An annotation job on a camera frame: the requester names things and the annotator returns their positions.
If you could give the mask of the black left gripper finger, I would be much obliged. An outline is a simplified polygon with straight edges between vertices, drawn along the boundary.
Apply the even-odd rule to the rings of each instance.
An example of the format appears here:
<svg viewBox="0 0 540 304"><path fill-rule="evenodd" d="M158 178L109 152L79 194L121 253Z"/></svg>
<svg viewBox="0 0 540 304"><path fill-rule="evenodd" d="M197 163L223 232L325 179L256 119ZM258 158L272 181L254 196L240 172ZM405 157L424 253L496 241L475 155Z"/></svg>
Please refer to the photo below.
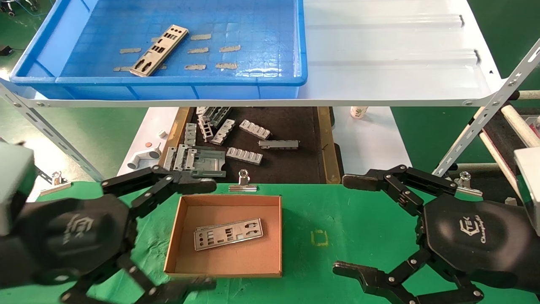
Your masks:
<svg viewBox="0 0 540 304"><path fill-rule="evenodd" d="M194 178L187 171L167 171L160 166L116 176L101 183L105 195L122 197L140 190L145 192L131 202L130 214L145 217L174 194L211 193L217 183L210 178Z"/></svg>

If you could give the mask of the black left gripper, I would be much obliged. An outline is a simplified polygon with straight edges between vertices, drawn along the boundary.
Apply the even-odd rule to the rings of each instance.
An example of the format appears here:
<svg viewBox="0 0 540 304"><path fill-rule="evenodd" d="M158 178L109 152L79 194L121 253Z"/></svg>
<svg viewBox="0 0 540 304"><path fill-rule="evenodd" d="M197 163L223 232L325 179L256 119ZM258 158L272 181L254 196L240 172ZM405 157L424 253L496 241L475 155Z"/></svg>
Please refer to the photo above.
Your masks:
<svg viewBox="0 0 540 304"><path fill-rule="evenodd" d="M112 194L32 203L21 214L21 239L35 263L33 281L59 285L77 280L60 297L64 304L105 304L87 292L119 271L143 290L137 304L181 304L192 292L216 288L211 277L155 285L127 253L136 236L137 221L130 208Z"/></svg>

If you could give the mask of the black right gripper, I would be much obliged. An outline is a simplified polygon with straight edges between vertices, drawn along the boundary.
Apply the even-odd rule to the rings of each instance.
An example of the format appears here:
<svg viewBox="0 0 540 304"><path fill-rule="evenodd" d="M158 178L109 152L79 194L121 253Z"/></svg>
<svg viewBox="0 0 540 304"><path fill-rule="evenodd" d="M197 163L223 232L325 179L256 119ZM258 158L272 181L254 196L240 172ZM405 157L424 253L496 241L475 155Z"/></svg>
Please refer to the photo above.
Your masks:
<svg viewBox="0 0 540 304"><path fill-rule="evenodd" d="M337 261L335 275L359 281L366 294L392 304L476 304L484 299L471 281L500 289L532 290L532 225L522 206L493 201L464 201L455 195L457 185L447 179L398 165L387 171L370 169L365 175L345 174L348 189L385 192L411 216L421 216L427 245L445 262L456 289L415 296L403 285L432 254L420 249L389 274L377 268ZM410 188L440 196L424 206Z"/></svg>

